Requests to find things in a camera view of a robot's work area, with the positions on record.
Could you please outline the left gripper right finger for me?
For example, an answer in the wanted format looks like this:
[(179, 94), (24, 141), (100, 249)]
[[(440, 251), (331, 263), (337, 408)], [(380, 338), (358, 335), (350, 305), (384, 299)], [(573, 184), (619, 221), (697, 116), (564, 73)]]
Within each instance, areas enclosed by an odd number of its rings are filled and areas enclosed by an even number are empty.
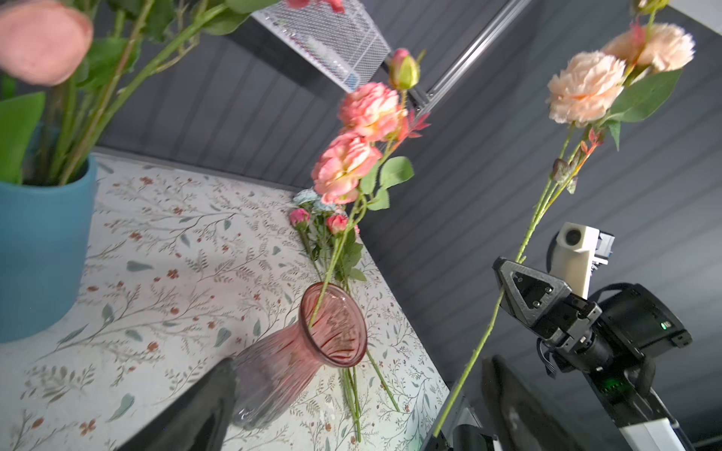
[(556, 400), (495, 355), (482, 361), (484, 404), (504, 450), (610, 450)]

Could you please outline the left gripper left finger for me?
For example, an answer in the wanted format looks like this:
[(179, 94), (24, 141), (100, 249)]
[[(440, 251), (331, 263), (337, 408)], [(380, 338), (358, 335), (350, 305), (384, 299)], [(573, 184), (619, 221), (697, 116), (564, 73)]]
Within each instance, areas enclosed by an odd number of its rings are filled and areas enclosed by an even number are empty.
[(219, 450), (235, 403), (236, 379), (225, 358), (137, 432), (122, 450)]

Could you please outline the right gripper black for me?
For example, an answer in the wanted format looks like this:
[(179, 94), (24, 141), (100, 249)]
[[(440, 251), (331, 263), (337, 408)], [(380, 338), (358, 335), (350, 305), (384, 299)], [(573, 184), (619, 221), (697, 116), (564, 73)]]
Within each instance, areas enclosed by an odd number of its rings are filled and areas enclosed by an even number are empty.
[(602, 371), (611, 365), (613, 351), (594, 326), (602, 310), (598, 304), (572, 294), (562, 279), (513, 260), (498, 257), (494, 276), (502, 291), (501, 308), (537, 334), (537, 353), (547, 375), (558, 371)]

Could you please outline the pink glass vase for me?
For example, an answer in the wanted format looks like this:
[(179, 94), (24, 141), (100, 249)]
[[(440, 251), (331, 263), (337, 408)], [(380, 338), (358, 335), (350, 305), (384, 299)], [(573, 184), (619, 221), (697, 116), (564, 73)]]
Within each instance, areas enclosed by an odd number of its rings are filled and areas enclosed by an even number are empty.
[(308, 287), (298, 319), (232, 359), (236, 377), (231, 423), (264, 428), (285, 413), (322, 366), (352, 368), (368, 349), (363, 314), (342, 288)]

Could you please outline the cream peony stem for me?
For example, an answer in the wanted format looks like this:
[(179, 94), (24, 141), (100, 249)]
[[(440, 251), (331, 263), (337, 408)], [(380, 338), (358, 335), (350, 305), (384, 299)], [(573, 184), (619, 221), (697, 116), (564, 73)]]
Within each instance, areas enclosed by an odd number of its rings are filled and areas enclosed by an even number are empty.
[(573, 193), (578, 174), (594, 150), (620, 126), (650, 118), (671, 96), (684, 66), (695, 56), (694, 38), (676, 24), (656, 19), (666, 1), (634, 1), (634, 20), (622, 35), (595, 52), (576, 54), (554, 75), (549, 116), (567, 126), (560, 155), (534, 207), (514, 262), (526, 260), (526, 248), (543, 216), (565, 192)]

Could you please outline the pink peony stem with bud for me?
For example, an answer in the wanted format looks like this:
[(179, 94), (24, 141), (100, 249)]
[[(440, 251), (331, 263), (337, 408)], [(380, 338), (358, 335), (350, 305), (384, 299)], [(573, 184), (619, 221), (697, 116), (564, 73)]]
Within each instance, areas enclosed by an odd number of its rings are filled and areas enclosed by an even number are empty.
[(428, 116), (408, 105), (409, 92), (421, 79), (426, 52), (413, 56), (396, 50), (387, 62), (387, 82), (369, 82), (347, 94), (338, 118), (342, 128), (315, 163), (313, 190), (326, 205), (361, 213), (390, 207), (389, 189), (414, 176), (410, 160), (395, 151), (409, 139), (421, 137)]

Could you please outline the teal ceramic vase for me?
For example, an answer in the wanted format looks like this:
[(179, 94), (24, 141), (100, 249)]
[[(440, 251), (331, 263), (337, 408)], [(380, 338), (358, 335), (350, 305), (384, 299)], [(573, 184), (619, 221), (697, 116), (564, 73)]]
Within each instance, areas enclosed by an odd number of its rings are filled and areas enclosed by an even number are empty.
[(1, 341), (60, 321), (76, 302), (85, 268), (98, 164), (64, 186), (1, 184)]

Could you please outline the pink tulip stem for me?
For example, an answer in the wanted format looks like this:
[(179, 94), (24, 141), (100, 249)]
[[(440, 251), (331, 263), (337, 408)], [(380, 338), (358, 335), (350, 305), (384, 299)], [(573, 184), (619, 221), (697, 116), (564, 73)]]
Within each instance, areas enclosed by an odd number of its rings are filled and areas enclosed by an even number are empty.
[[(34, 86), (58, 86), (78, 69), (93, 40), (88, 15), (60, 1), (14, 1), (1, 8), (1, 71)], [(45, 94), (1, 100), (1, 180), (20, 184), (24, 156)]]

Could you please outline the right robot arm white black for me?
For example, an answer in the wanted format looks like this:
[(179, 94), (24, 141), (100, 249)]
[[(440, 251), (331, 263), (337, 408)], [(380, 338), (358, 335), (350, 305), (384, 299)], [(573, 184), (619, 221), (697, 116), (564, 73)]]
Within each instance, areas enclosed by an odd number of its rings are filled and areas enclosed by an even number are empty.
[(633, 449), (692, 449), (652, 388), (656, 357), (692, 342), (658, 297), (615, 283), (583, 298), (562, 279), (503, 257), (493, 269), (502, 308), (535, 334), (549, 377), (581, 372)]

